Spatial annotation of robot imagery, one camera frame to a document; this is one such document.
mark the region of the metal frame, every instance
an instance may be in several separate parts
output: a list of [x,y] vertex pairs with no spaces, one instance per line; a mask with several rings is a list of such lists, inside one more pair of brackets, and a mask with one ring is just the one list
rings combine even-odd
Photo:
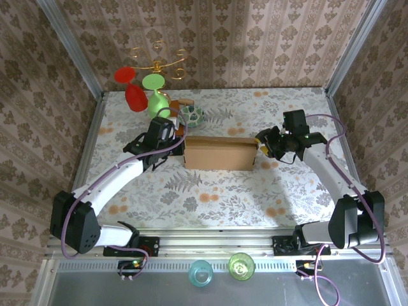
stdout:
[[[187,273],[195,259],[160,259],[149,260],[143,272],[158,273],[158,272],[184,272]],[[228,272],[229,259],[208,259],[215,273]],[[113,272],[117,273],[117,265],[119,261],[114,259],[106,260],[61,260],[59,262],[59,273],[72,272]],[[254,260],[257,273],[271,272],[295,272],[296,260],[294,259],[279,259],[266,258]]]
[[340,58],[340,61],[328,82],[328,85],[326,86],[330,96],[334,96],[336,93],[347,71],[362,48],[368,34],[370,33],[374,24],[377,22],[377,19],[383,11],[386,3],[387,0],[371,0],[371,2],[368,4],[368,8],[364,11],[359,24],[354,30],[354,33],[347,44],[347,47],[344,50],[344,53],[342,54],[342,57]]
[[56,31],[61,43],[64,45],[69,56],[72,58],[76,68],[78,68],[82,78],[87,84],[89,90],[92,92],[92,95],[96,99],[99,99],[103,93],[102,87],[96,79],[95,74],[88,63],[87,58],[82,52],[80,45],[69,29],[69,26],[66,23],[64,15],[59,9],[58,4],[55,2],[55,0],[38,0],[37,3],[44,11],[44,14],[50,21],[51,26]]
[[99,128],[101,127],[101,122],[105,113],[105,107],[106,103],[108,102],[108,98],[109,92],[104,94],[104,96],[100,98],[100,102],[96,105],[88,136],[85,141],[84,150],[82,151],[81,160],[78,165],[78,170],[76,171],[72,190],[75,190],[85,185],[86,183],[92,156],[94,154],[96,139],[98,138]]
[[[336,84],[335,90],[337,90],[337,88],[339,87],[343,77],[344,77],[344,75],[338,81],[339,83]],[[324,91],[326,93],[326,98],[327,98],[327,101],[328,101],[328,104],[329,104],[331,114],[334,117],[340,119],[339,113],[337,111],[337,108],[336,108],[334,100],[333,100],[333,94],[334,94],[335,91],[333,92],[333,91],[330,91],[328,89],[326,89]],[[339,123],[337,123],[337,122],[334,122],[334,124],[335,124],[336,130],[337,130],[337,133],[340,134],[342,132],[341,125]],[[349,170],[350,174],[358,182],[360,182],[360,178],[358,176],[356,165],[354,164],[353,157],[352,157],[351,151],[350,151],[350,146],[349,146],[349,144],[347,142],[347,139],[345,137],[342,137],[339,140],[340,140],[340,144],[341,144],[342,149],[343,149],[343,153],[344,153],[344,157],[346,159],[348,170]],[[400,272],[399,272],[398,267],[397,267],[397,265],[395,263],[394,257],[392,256],[392,252],[391,252],[391,249],[389,248],[389,245],[388,245],[388,251],[390,251],[391,256],[387,256],[384,263],[382,263],[381,265],[378,266],[379,269],[380,269],[380,272],[381,272],[381,277],[383,279],[382,281],[384,282],[384,285],[385,285],[385,288],[387,290],[388,298],[390,299],[391,305],[403,305],[403,306],[406,306],[406,305],[408,305],[407,292],[406,292],[406,290],[404,288],[404,284],[402,282]],[[360,258],[360,255],[358,255],[357,253],[354,253],[354,254],[355,254],[355,256],[357,258]]]
[[[175,228],[175,229],[143,229],[143,236],[161,237],[161,251],[159,257],[151,258],[152,265],[146,269],[150,272],[185,272],[193,260],[205,259],[211,264],[225,265],[232,254],[246,252],[254,261],[261,265],[262,272],[279,272],[272,269],[274,263],[291,264],[294,260],[313,260],[315,256],[273,256],[272,236],[290,235],[293,228]],[[379,265],[382,281],[386,287],[391,305],[407,306],[407,296],[398,268],[393,259],[392,250],[386,244],[386,261]],[[332,254],[323,256],[323,260],[361,259],[352,249],[337,249],[331,245]],[[362,245],[360,249],[373,258],[379,257],[381,251],[378,243]],[[56,238],[48,242],[46,260],[40,271],[36,285],[36,295],[32,305],[47,305],[55,273],[83,271],[84,267],[93,272],[112,272],[118,260],[134,258],[106,258],[103,248],[98,247],[87,254],[79,255],[78,259],[68,261],[61,253],[61,241]],[[220,266],[218,272],[225,272],[225,266]]]

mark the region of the small bowl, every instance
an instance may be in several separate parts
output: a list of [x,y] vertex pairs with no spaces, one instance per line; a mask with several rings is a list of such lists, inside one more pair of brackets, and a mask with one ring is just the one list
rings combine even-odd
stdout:
[[[196,126],[199,126],[204,121],[204,112],[201,107],[197,107],[195,105],[188,105],[188,106],[183,107],[180,111],[186,118],[187,126],[189,128],[193,128],[193,127],[195,128]],[[178,119],[180,123],[185,126],[181,115],[178,115]]]

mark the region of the green glass cup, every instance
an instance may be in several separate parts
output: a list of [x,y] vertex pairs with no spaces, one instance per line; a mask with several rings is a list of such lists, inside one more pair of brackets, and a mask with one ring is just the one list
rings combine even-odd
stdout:
[[254,275],[255,262],[246,253],[236,253],[229,259],[228,271],[234,279],[247,281]]
[[[157,116],[157,113],[162,108],[168,107],[169,105],[169,99],[158,91],[158,89],[164,86],[164,82],[164,78],[156,73],[147,75],[142,80],[142,84],[146,89],[154,91],[149,98],[149,102],[147,103],[147,110],[149,111],[149,116],[152,119]],[[170,111],[163,110],[160,112],[159,116],[167,118],[170,116]]]

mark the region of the green glass vase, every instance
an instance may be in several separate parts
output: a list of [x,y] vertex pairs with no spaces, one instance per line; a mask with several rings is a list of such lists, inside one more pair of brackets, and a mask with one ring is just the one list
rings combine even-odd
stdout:
[[[157,116],[157,113],[162,108],[169,106],[169,99],[164,94],[161,94],[158,91],[158,89],[162,88],[164,85],[164,78],[161,75],[153,73],[144,77],[142,84],[146,89],[150,89],[151,91],[153,91],[153,94],[150,96],[149,102],[147,103],[149,116],[153,119]],[[159,116],[167,118],[170,116],[170,111],[163,110],[162,112],[160,112]]]

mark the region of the gray floor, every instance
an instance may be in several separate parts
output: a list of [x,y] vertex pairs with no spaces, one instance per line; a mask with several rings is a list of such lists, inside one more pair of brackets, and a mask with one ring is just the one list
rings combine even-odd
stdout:
[[[325,261],[322,275],[331,278],[341,294],[340,305],[390,305],[378,266],[365,260]],[[334,290],[321,281],[329,304]],[[58,273],[50,305],[321,305],[314,283],[294,273],[255,273],[247,282],[216,273],[204,288],[189,283],[186,273],[144,273],[133,282],[116,273]]]

